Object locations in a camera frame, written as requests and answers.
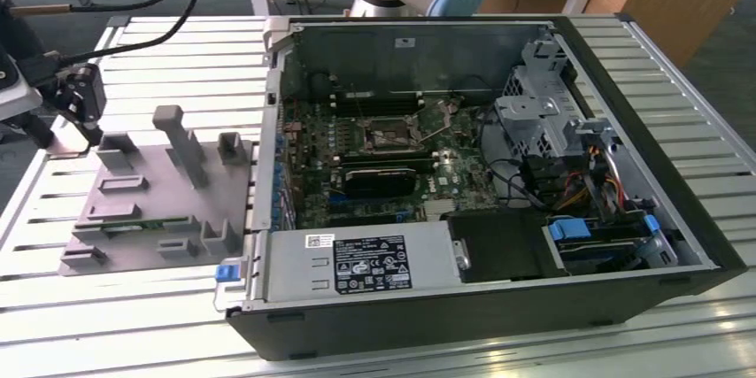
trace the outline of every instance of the barcode sticker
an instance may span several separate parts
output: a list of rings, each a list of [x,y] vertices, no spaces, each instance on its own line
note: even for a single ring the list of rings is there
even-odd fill
[[[306,235],[306,248],[327,248],[334,246],[334,234]]]

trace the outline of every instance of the white label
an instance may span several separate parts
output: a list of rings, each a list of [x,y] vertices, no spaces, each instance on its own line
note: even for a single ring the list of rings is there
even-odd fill
[[[415,47],[415,38],[402,38],[394,41],[395,48],[414,48]]]
[[[327,248],[334,246],[334,234],[306,235],[306,248]]]

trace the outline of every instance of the floor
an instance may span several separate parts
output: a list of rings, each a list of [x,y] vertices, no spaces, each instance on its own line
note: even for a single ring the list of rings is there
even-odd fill
[[[95,0],[102,4],[127,4],[140,0]],[[23,0],[19,4],[70,4],[76,0]],[[287,0],[276,0],[283,14],[298,14]],[[316,13],[336,14],[352,0],[310,0]],[[167,0],[139,11],[140,16],[176,16],[188,0]],[[195,15],[250,15],[250,0],[199,0]],[[110,14],[70,14],[35,17],[30,20],[51,50],[79,53],[92,49]],[[752,148],[756,148],[756,0],[740,0],[735,13],[722,21],[715,34],[699,49],[683,70],[726,120]],[[14,195],[28,163],[35,156],[34,144],[22,136],[6,134],[0,142],[0,210]]]

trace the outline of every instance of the slotted metal surface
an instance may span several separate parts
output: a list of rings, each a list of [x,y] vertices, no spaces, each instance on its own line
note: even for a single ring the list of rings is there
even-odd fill
[[[756,265],[752,152],[658,52],[614,17],[574,19],[746,262]],[[152,38],[172,19],[134,19],[111,44]],[[103,127],[166,143],[151,109],[187,111],[200,140],[256,139],[264,68],[258,18],[190,21],[171,43],[103,61]],[[154,70],[144,73],[136,70]],[[584,85],[588,103],[602,115]],[[628,323],[308,361],[270,363],[212,309],[214,267],[63,278],[58,258],[95,179],[95,157],[38,156],[0,220],[0,376],[388,377],[736,376],[756,373],[756,272]]]

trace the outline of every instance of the motherboard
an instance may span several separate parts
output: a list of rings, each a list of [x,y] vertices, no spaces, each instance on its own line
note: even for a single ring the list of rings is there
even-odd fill
[[[494,208],[478,111],[448,95],[392,99],[358,92],[324,103],[287,102],[296,228],[434,221]]]

